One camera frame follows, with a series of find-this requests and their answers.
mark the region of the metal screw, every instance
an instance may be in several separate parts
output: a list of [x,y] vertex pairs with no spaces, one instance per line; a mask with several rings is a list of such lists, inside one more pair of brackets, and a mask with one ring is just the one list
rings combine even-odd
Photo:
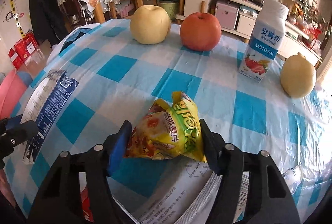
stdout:
[[270,154],[269,154],[269,152],[268,151],[265,151],[265,150],[262,150],[261,151],[261,154],[262,154],[262,156],[264,156],[264,157],[268,157]]
[[103,148],[104,148],[104,147],[103,147],[102,144],[97,144],[97,145],[94,146],[93,149],[94,149],[95,151],[101,151]]
[[229,150],[229,151],[232,151],[232,150],[234,150],[234,145],[232,145],[232,144],[226,144],[226,145],[225,145],[225,148],[226,148],[227,150]]
[[62,151],[61,153],[60,153],[60,157],[61,158],[65,158],[65,157],[67,157],[68,156],[68,151]]

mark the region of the dining table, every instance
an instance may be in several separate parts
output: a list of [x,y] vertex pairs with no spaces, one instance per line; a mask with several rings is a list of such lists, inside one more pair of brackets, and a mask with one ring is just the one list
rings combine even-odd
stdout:
[[[112,19],[77,39],[39,73],[16,105],[12,116],[24,112],[52,70],[66,70],[66,76],[78,82],[34,164],[22,161],[19,147],[5,159],[5,172],[23,213],[28,216],[61,151],[85,152],[117,133],[125,120],[136,126],[156,99],[172,105],[172,92],[183,91],[196,103],[199,118],[226,143],[254,154],[268,151],[281,173],[301,166],[303,179],[293,199],[303,223],[332,181],[331,96],[316,85],[307,96],[290,98],[280,84],[283,61],[278,57],[260,83],[240,74],[246,44],[238,39],[222,35],[211,51],[197,52],[182,45],[179,25],[172,24],[166,39],[155,45],[138,43],[129,26],[130,20]],[[177,159],[124,158],[108,179],[112,195],[135,215],[168,177],[174,177],[177,165],[184,163]],[[196,187],[200,189],[193,190],[189,201],[202,189]],[[177,218],[187,208],[183,206]]]

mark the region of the orange flower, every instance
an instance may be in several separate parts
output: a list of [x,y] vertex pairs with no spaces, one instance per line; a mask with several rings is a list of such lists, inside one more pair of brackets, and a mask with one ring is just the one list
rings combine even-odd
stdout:
[[90,4],[90,6],[91,6],[91,7],[93,7],[93,8],[94,8],[94,7],[96,7],[96,5],[97,5],[98,1],[99,1],[99,0],[89,0],[89,2],[88,2],[88,3]]

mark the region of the person in black coat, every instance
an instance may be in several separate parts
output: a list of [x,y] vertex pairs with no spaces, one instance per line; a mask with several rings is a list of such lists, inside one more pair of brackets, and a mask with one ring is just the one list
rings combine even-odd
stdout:
[[53,47],[68,35],[57,0],[29,0],[29,10],[34,36],[39,43],[48,39]]

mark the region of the strawberry picture on bottle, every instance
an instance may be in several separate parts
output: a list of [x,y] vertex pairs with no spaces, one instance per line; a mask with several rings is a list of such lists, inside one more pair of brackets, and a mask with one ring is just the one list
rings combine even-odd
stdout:
[[268,63],[269,60],[260,60],[255,61],[250,59],[250,54],[247,54],[247,56],[244,59],[246,66],[254,73],[258,73],[259,75],[262,75],[263,73],[267,72]]

